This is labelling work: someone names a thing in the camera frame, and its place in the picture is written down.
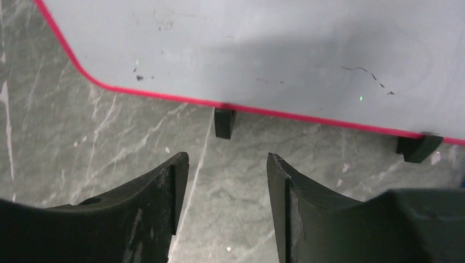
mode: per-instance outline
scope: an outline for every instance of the pink trim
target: pink trim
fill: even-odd
[[[47,21],[48,25],[50,26],[50,28],[52,29],[52,31],[55,34],[56,38],[58,39],[61,46],[63,47],[63,50],[68,54],[70,60],[73,62],[74,66],[77,68],[77,70],[81,74],[83,74],[89,81],[94,83],[95,85],[98,85],[98,86],[100,86],[100,87],[102,87],[104,89],[110,90],[112,92],[126,93],[126,94],[139,95],[139,96],[148,96],[148,97],[154,97],[154,98],[159,98],[159,99],[173,100],[173,101],[179,101],[179,102],[187,102],[187,103],[191,103],[191,104],[198,104],[198,105],[204,105],[204,106],[210,106],[210,107],[228,108],[230,110],[235,110],[235,111],[244,111],[244,112],[256,113],[256,114],[261,114],[261,115],[275,116],[275,117],[280,117],[280,118],[296,119],[296,120],[299,120],[299,121],[321,123],[321,124],[324,124],[324,125],[332,125],[332,126],[339,126],[339,127],[343,127],[343,128],[365,130],[367,132],[382,133],[382,134],[388,134],[388,135],[394,135],[394,136],[403,136],[403,137],[409,137],[409,138],[419,138],[419,137],[422,136],[419,133],[413,133],[413,132],[410,132],[410,131],[403,131],[403,130],[397,130],[397,129],[375,127],[375,126],[357,124],[357,123],[342,122],[342,121],[337,121],[337,120],[333,120],[333,119],[324,119],[324,118],[311,117],[311,116],[305,116],[305,115],[298,115],[298,114],[292,114],[292,113],[264,110],[264,109],[261,109],[261,108],[254,108],[254,107],[233,105],[233,104],[225,104],[225,103],[221,103],[221,102],[215,102],[215,101],[209,101],[209,100],[200,100],[200,99],[193,99],[193,98],[186,98],[186,97],[182,97],[182,96],[174,96],[174,95],[168,95],[168,94],[146,92],[146,91],[142,91],[142,90],[134,90],[134,89],[130,89],[130,88],[123,88],[123,87],[117,87],[117,86],[105,84],[105,83],[95,79],[94,77],[92,77],[81,66],[81,64],[77,60],[76,56],[74,55],[73,51],[71,50],[70,46],[68,45],[65,37],[61,33],[60,28],[58,28],[58,25],[56,24],[55,20],[53,19],[51,13],[48,11],[48,9],[47,9],[45,3],[43,2],[43,0],[33,0],[33,1],[35,2],[37,7],[39,8],[39,10],[41,11],[41,13],[44,16],[45,20]],[[464,139],[444,138],[444,142],[448,143],[448,144],[465,145],[465,140]]]

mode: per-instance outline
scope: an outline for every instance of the black bracket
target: black bracket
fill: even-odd
[[[0,262],[168,262],[189,156],[78,205],[47,209],[0,199]]]
[[[465,262],[465,191],[396,189],[360,202],[266,163],[280,263]]]
[[[421,163],[433,153],[443,142],[443,137],[424,135],[419,139],[399,137],[397,140],[397,154],[404,155],[408,163]]]
[[[216,137],[230,140],[236,120],[236,111],[215,108],[214,120]]]

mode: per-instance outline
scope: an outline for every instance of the marble surface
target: marble surface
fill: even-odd
[[[404,163],[396,138],[238,113],[217,139],[213,109],[115,94],[76,71],[30,0],[2,0],[0,197],[37,207],[76,204],[190,156],[170,262],[277,262],[266,181],[268,152],[346,196],[389,188],[459,187],[463,147]]]

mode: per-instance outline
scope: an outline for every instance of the red border trim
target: red border trim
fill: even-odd
[[[256,114],[261,114],[261,115],[269,115],[269,116],[275,116],[275,117],[280,117],[280,118],[296,119],[296,120],[305,121],[305,122],[314,122],[314,123],[321,123],[321,124],[324,124],[324,125],[339,126],[339,127],[343,127],[343,128],[365,130],[367,132],[373,132],[373,133],[382,133],[382,134],[389,134],[389,135],[409,137],[409,138],[420,138],[422,136],[419,133],[413,133],[413,132],[410,132],[410,131],[403,131],[403,130],[397,130],[397,129],[375,127],[375,126],[364,125],[364,124],[336,121],[336,120],[332,120],[332,119],[324,119],[324,118],[311,117],[311,116],[305,116],[305,115],[298,115],[298,114],[292,114],[292,113],[264,110],[264,109],[261,109],[261,108],[254,108],[254,107],[248,107],[248,106],[224,104],[224,103],[221,103],[221,102],[215,102],[215,101],[210,101],[210,100],[200,100],[200,99],[186,98],[186,97],[182,97],[182,96],[175,96],[175,95],[168,95],[168,94],[161,94],[161,93],[154,93],[154,92],[146,92],[146,91],[142,91],[142,90],[134,90],[134,89],[130,89],[130,88],[124,88],[124,87],[118,87],[118,86],[105,84],[105,83],[95,79],[94,77],[92,77],[81,66],[81,64],[77,60],[76,56],[74,55],[73,51],[71,50],[70,46],[68,45],[68,42],[66,41],[65,37],[61,33],[60,28],[58,28],[58,25],[56,24],[55,20],[53,19],[51,13],[48,11],[48,9],[47,9],[45,3],[43,2],[43,0],[33,0],[33,1],[35,2],[37,7],[39,8],[40,12],[44,16],[44,18],[47,21],[48,25],[50,26],[50,28],[52,29],[52,31],[55,34],[56,38],[58,39],[61,46],[63,47],[63,50],[67,53],[68,57],[70,58],[70,60],[74,64],[74,66],[77,68],[77,70],[82,75],[84,75],[89,81],[94,83],[95,85],[98,85],[98,86],[100,86],[100,87],[102,87],[104,89],[110,90],[112,92],[126,93],[126,94],[139,95],[139,96],[148,96],[148,97],[154,97],[154,98],[159,98],[159,99],[173,100],[173,101],[179,101],[179,102],[187,102],[187,103],[191,103],[191,104],[198,104],[198,105],[204,105],[204,106],[210,106],[210,107],[227,108],[227,109],[235,110],[235,111],[244,111],[244,112],[249,112],[249,113],[256,113]],[[444,138],[444,142],[448,143],[448,144],[465,145],[465,140],[463,140],[463,139]]]

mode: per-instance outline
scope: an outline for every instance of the white panel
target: white panel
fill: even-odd
[[[465,139],[464,0],[44,2],[109,85]]]

